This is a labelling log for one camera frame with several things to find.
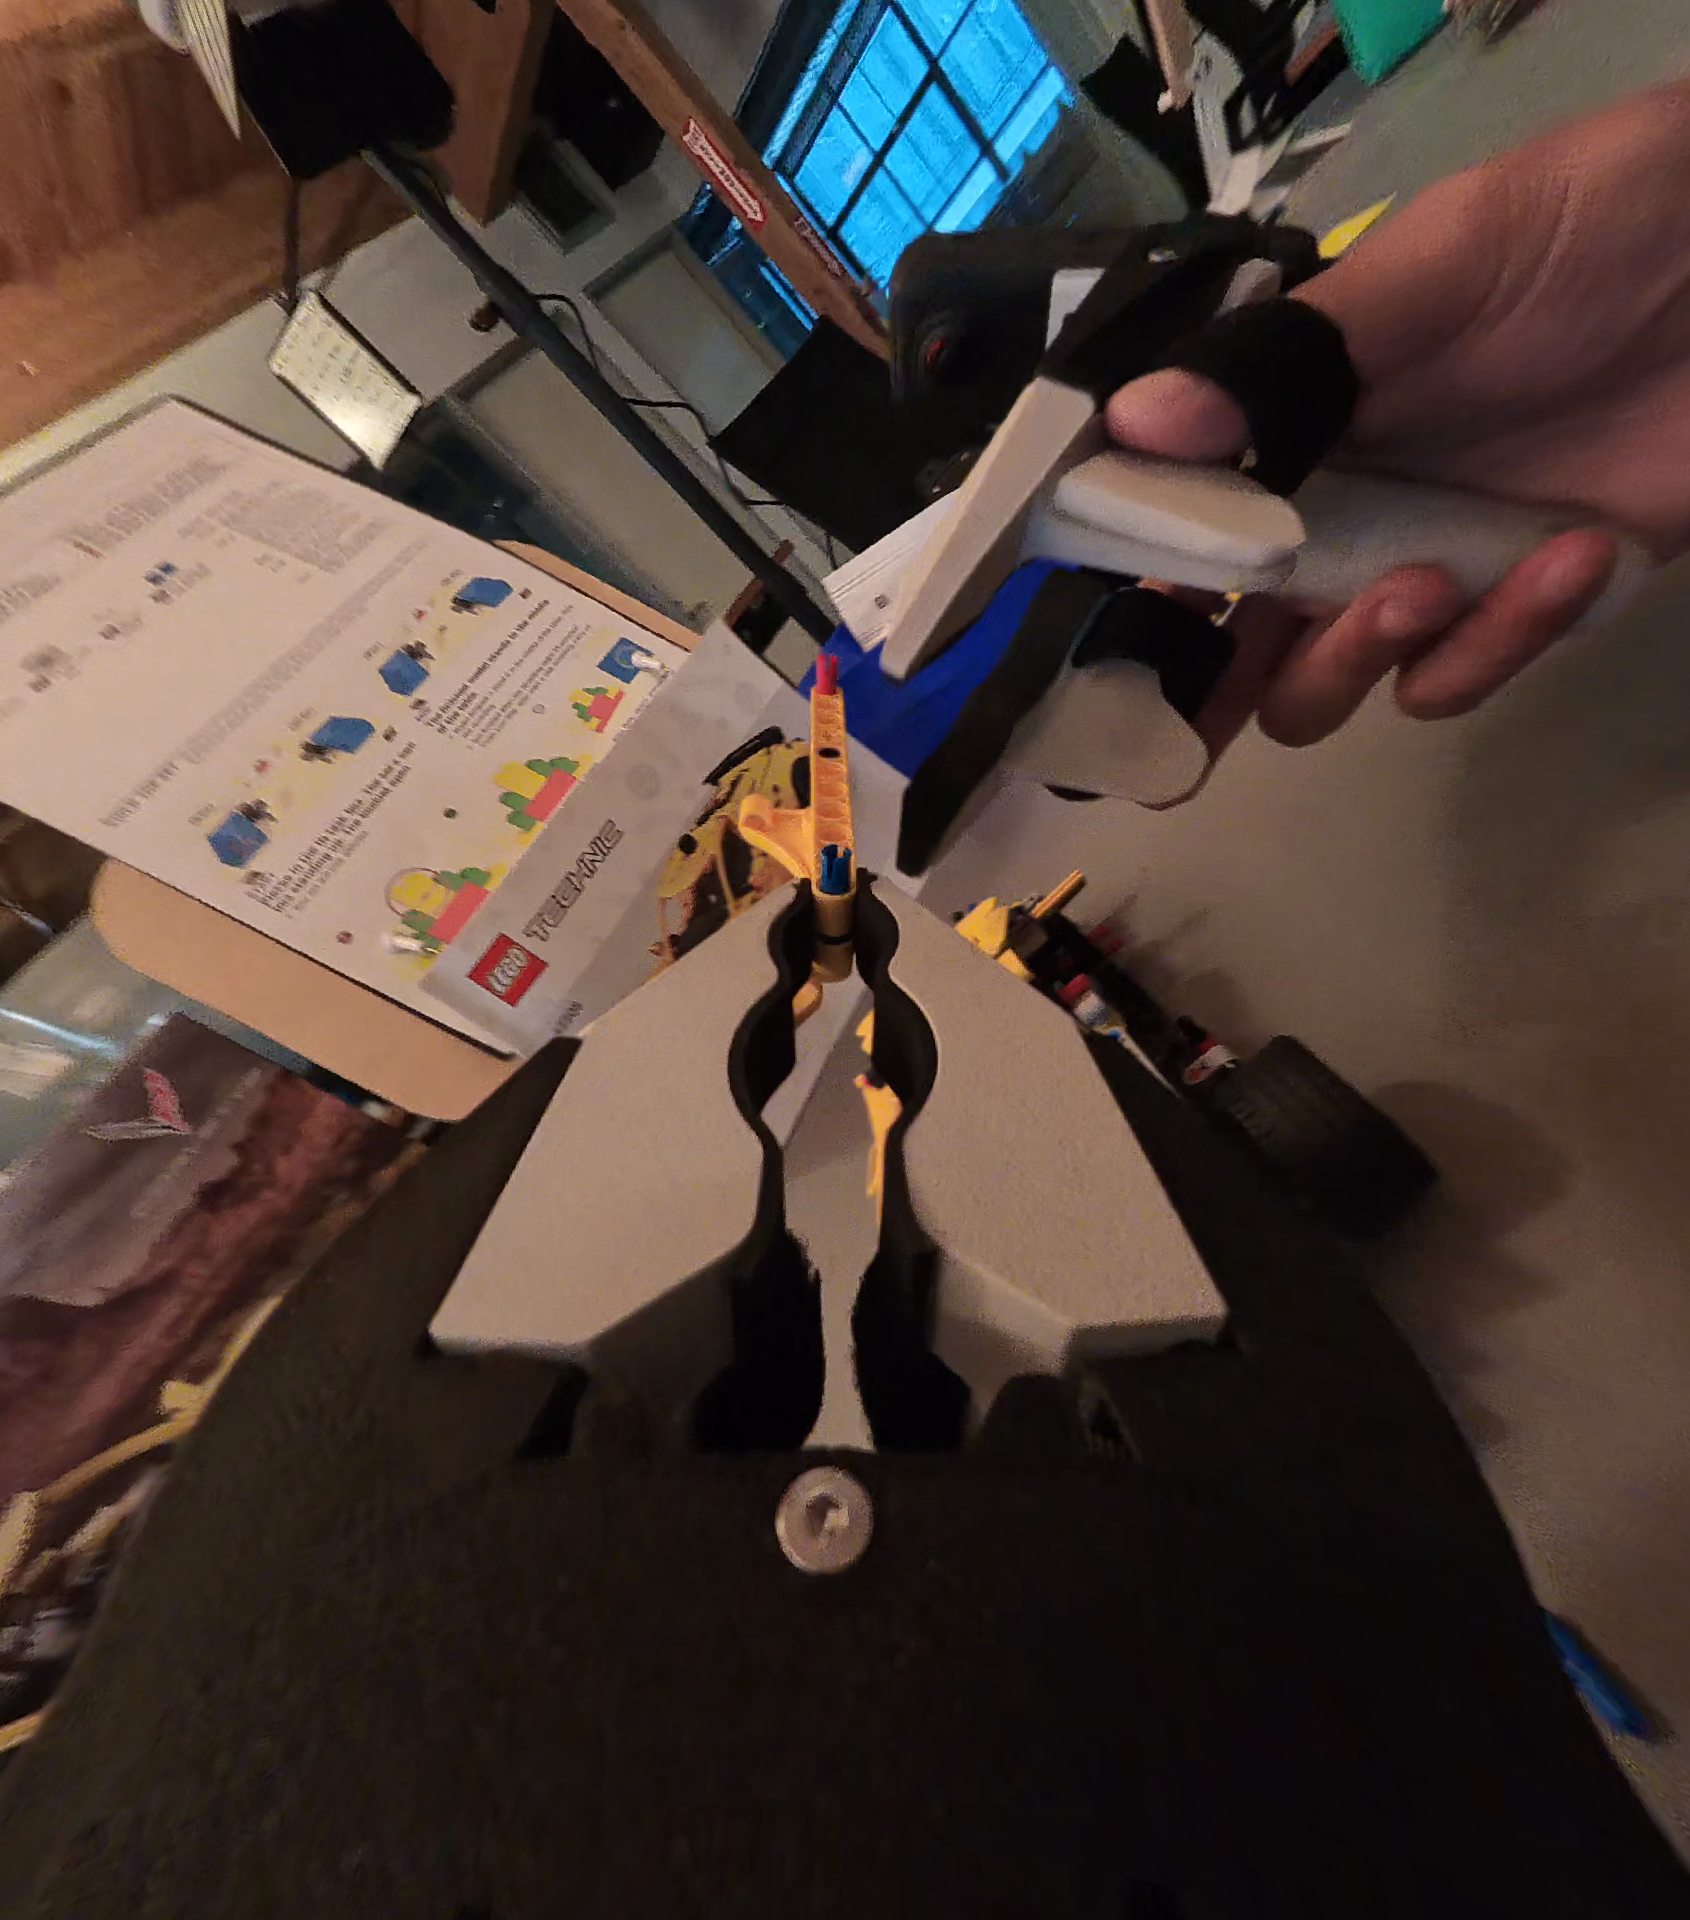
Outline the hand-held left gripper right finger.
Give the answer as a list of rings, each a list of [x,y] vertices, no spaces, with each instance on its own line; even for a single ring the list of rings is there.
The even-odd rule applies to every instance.
[[[864,1411],[987,1411],[1185,1341],[1228,1306],[1076,1020],[907,894],[862,894],[858,1089],[877,1248]]]

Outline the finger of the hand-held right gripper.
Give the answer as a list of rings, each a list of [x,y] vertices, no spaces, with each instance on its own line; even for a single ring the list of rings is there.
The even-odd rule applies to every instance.
[[[1008,577],[1055,478],[1100,448],[1102,402],[1040,375],[1008,408],[893,590],[881,672],[907,682],[936,660]]]
[[[965,639],[1006,603],[1002,647],[967,688],[900,807],[900,871],[923,877],[1002,780],[1144,807],[1205,782],[1198,728],[1215,696],[1215,625],[1166,592],[1098,569],[1034,569],[1030,590],[952,611]]]

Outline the long yellow toy beam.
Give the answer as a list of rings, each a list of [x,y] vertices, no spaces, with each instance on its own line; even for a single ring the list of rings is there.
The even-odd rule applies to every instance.
[[[857,968],[858,843],[850,723],[840,661],[819,654],[808,699],[806,824],[815,928],[815,977],[845,981]]]

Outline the grey desk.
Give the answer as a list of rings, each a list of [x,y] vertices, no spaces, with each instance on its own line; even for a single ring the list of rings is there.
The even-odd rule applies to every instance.
[[[928,894],[1068,865],[1151,983],[1306,1040],[1439,1163],[1371,1278],[1644,1699],[1615,1746],[1690,1860],[1690,547],[1469,715],[1251,729],[1171,812],[1012,786]]]

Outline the person's right hand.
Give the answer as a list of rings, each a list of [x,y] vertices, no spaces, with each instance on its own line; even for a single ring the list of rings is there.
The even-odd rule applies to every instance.
[[[1361,378],[1340,463],[1579,518],[1482,596],[1407,566],[1345,603],[1248,598],[1217,749],[1247,723],[1309,748],[1384,682],[1409,717],[1469,714],[1593,606],[1617,535],[1690,547],[1690,71],[1440,180],[1297,300]]]

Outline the white papers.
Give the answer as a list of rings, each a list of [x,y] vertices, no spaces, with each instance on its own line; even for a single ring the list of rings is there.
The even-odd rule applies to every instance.
[[[936,497],[824,575],[838,624],[862,650],[891,636],[898,601],[959,505],[960,489]]]

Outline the blue plastic bin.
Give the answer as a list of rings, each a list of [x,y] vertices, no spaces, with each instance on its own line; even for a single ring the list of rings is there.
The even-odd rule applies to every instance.
[[[1039,592],[1051,577],[1066,580],[1075,571],[1046,560],[1022,563],[976,621],[904,682],[885,672],[878,644],[866,646],[846,625],[837,625],[822,652],[837,660],[837,684],[852,741],[896,773],[917,775],[952,732],[979,684],[1001,663]]]

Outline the large paned window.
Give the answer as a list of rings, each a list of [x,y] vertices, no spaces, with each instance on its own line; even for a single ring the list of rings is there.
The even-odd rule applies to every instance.
[[[928,232],[1055,225],[1089,169],[1079,97],[1022,3],[785,3],[738,132],[883,300]]]

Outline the yellow toy car chassis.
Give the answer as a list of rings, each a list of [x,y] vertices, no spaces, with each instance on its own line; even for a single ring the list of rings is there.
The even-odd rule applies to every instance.
[[[1175,1009],[1125,961],[1118,915],[1079,911],[1089,882],[1072,868],[1039,892],[989,894],[952,915],[955,932],[1118,1043],[1340,1233],[1380,1235],[1404,1222],[1439,1180],[1421,1144],[1303,1040],[1240,1050]]]

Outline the toy car instruction booklet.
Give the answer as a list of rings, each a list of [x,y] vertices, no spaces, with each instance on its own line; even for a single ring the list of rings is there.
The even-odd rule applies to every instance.
[[[508,1047],[584,1027],[652,970],[659,892],[679,839],[714,791],[710,773],[766,728],[805,732],[794,684],[714,627],[641,708],[519,864],[497,900],[497,1013]]]

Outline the black pole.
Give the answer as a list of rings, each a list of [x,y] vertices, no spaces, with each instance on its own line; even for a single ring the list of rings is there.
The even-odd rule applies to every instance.
[[[413,154],[384,143],[363,149],[369,165],[384,180],[424,227],[472,276],[480,294],[497,308],[501,320],[520,338],[539,347],[546,359],[581,393],[593,411],[630,445],[684,508],[712,533],[712,538],[745,563],[749,575],[759,577],[768,598],[785,617],[815,642],[835,629],[833,610],[822,603],[806,582],[789,563],[749,532],[741,518],[720,499],[667,436],[644,417],[629,396],[600,371],[586,350],[575,344],[533,289],[515,276],[497,253],[450,206],[426,165]]]

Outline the toy car set box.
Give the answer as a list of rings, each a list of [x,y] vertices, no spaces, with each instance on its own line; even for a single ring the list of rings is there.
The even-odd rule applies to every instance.
[[[0,1773],[177,1453],[433,1121],[162,1022],[0,1187]]]

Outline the brick picture poster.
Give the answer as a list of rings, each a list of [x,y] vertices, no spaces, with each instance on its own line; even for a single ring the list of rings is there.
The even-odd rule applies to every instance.
[[[0,487],[0,803],[429,1027],[697,639],[182,397]]]

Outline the small blue toy piece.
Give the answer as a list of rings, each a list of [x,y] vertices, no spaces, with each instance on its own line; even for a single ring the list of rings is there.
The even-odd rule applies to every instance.
[[[1661,1717],[1573,1619],[1544,1610],[1544,1627],[1553,1653],[1602,1734],[1644,1746],[1666,1737]]]

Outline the wooden post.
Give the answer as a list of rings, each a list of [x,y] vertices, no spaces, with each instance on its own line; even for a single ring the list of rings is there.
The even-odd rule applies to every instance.
[[[801,300],[886,361],[893,351],[888,328],[866,283],[842,262],[650,12],[632,2],[560,2],[558,9],[629,84]]]

